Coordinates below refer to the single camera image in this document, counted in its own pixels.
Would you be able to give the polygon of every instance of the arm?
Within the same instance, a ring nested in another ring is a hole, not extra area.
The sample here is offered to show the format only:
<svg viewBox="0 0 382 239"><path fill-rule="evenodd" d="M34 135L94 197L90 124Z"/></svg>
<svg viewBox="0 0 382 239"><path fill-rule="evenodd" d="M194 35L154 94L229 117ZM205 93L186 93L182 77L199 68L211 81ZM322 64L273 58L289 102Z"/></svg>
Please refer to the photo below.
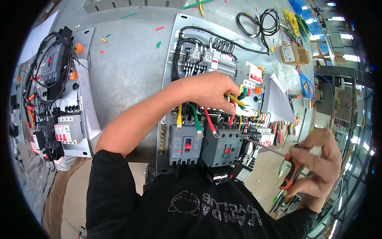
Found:
<svg viewBox="0 0 382 239"><path fill-rule="evenodd" d="M291 156L314 174L308 179L296 180L289 188L287 195L292 196L297 192L304 193L296 210L309 208L318 213L340 175L341 153L329 128L314 130L299 146L300 149L292 148L290 150ZM321 146L321 157L309 153L309 149L313 146Z"/></svg>
<svg viewBox="0 0 382 239"><path fill-rule="evenodd" d="M219 72L177 80L114 119L102 132L95 153L106 150L126 156L131 153L158 122L176 106L192 101L198 105L236 114L224 93L239 94L231 79Z"/></svg>

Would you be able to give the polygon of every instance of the black t-shirt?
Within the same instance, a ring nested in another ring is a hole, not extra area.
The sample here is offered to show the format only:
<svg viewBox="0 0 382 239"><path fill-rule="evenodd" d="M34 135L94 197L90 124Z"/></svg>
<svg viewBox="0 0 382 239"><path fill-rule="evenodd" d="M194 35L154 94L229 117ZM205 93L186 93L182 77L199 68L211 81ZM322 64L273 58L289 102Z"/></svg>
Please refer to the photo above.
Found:
<svg viewBox="0 0 382 239"><path fill-rule="evenodd" d="M125 158L104 150L93 158L86 201L90 239L306 238L316 216L299 209L275 221L243 184L211 184L196 169L160 175L140 196Z"/></svg>

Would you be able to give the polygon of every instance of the plastic bag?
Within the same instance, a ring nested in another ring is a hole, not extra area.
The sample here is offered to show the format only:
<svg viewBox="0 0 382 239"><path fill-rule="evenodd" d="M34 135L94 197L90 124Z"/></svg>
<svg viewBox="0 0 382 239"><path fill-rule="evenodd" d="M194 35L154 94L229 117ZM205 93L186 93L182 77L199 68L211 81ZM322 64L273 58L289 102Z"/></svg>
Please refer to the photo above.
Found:
<svg viewBox="0 0 382 239"><path fill-rule="evenodd" d="M274 73L276 73L284 91L300 89L300 76L294 66L281 63L278 60L271 61L270 66Z"/></svg>

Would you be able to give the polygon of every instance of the person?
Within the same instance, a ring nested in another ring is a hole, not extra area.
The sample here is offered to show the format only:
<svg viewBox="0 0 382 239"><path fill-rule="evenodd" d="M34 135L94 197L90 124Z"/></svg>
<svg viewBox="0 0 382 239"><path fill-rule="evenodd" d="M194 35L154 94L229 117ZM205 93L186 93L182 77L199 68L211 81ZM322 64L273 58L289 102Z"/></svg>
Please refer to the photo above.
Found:
<svg viewBox="0 0 382 239"><path fill-rule="evenodd" d="M314 172L298 179L288 196L304 193L294 212L275 221L242 184L209 183L189 167L182 177L159 175L142 196L125 157L159 120L181 103L222 109L235 115L223 94L238 87L219 72L183 78L129 108L102 132L87 190L88 238L306 238L339 177L341 154L329 129L313 131L290 154ZM322 147L322 156L309 153Z"/></svg>

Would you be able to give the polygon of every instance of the screwdriver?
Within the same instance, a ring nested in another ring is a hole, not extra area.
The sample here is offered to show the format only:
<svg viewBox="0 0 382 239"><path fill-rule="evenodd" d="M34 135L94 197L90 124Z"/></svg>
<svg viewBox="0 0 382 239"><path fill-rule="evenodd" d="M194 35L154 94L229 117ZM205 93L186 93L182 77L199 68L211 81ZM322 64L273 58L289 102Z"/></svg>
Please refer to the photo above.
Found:
<svg viewBox="0 0 382 239"><path fill-rule="evenodd" d="M247 140L249 142L254 143L255 145L259 145L260 147L265 148L266 150L269 150L275 154L278 154L280 156L283 156L284 159L292 164L292 167L288 173L288 175L284 178L284 182L281 184L280 189L282 190L288 190L290 186L293 185L293 183L296 181L297 177L300 175L301 170L303 169L304 165L300 164L296 159L294 159L289 153L283 154L277 150L273 150L271 148L268 148L264 145L259 144L256 141L253 141L251 139L248 139L247 137L244 137L243 135L238 135L240 138Z"/></svg>

